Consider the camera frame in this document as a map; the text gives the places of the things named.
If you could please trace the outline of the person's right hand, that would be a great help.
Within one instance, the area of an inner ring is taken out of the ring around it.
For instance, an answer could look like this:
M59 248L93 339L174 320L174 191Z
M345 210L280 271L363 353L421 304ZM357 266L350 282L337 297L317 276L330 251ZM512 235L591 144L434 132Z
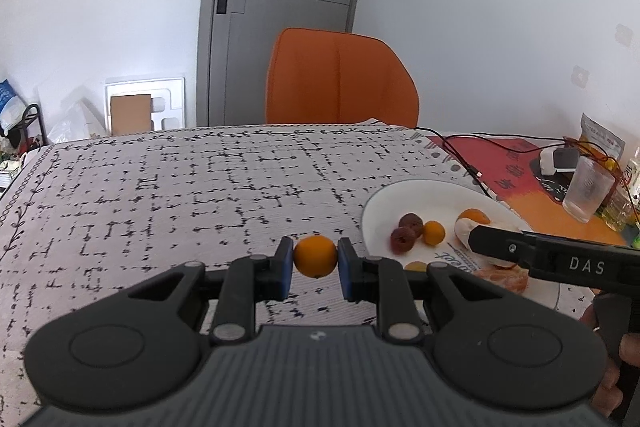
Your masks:
M620 340L620 359L634 367L640 365L640 337L636 333L626 334ZM606 371L600 385L591 398L592 407L605 417L609 417L623 402L624 394L617 387L620 379L620 368L612 360L608 359Z

